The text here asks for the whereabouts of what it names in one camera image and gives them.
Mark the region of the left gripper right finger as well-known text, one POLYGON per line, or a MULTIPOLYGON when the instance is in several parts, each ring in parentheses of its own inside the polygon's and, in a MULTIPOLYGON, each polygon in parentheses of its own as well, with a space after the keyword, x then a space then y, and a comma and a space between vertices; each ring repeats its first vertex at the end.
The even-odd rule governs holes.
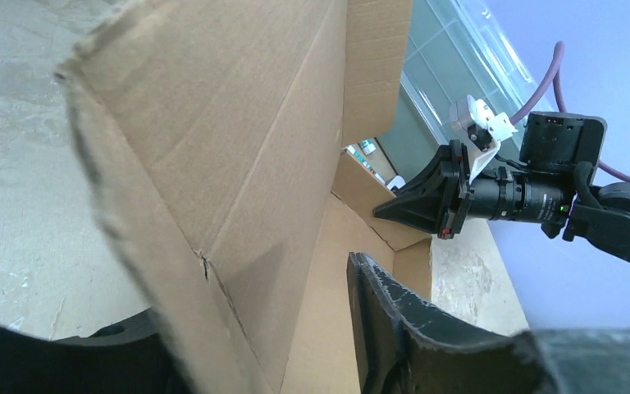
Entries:
POLYGON ((362 393, 556 393, 527 333, 507 337, 446 313, 368 254, 347 262, 362 393))

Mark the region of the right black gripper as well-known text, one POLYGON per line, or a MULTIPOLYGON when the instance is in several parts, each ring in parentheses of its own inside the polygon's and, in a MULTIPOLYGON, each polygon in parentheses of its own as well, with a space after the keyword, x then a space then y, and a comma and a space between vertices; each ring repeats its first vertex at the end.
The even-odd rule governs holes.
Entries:
POLYGON ((566 225, 573 201, 571 175, 499 167, 471 179, 469 169, 467 146, 451 140, 393 199, 375 207, 373 217, 444 240, 460 233, 469 218, 535 223, 550 239, 566 225))

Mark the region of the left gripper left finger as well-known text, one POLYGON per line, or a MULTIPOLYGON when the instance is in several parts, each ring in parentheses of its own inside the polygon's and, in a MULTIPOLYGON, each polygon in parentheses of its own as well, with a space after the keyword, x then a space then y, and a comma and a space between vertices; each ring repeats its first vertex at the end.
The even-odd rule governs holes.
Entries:
POLYGON ((188 393, 150 312, 56 341, 0 327, 0 393, 188 393))

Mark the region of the brown cardboard box sheet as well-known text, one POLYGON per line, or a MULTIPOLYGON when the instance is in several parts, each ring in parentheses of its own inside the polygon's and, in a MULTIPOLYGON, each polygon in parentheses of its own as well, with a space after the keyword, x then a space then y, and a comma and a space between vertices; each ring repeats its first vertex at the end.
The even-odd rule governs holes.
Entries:
POLYGON ((348 152, 393 125, 410 1, 128 1, 57 68, 95 220, 197 393, 357 393, 348 256, 427 235, 348 152))

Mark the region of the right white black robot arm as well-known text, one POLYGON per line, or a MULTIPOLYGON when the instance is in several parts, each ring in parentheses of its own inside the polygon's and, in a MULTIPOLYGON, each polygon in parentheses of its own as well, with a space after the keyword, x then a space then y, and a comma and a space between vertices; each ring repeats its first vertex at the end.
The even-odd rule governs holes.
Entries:
POLYGON ((536 223, 630 263, 630 182, 593 182, 605 130, 599 117, 532 112, 518 161, 492 171, 473 169, 477 137, 451 140, 373 215, 444 240, 469 218, 536 223))

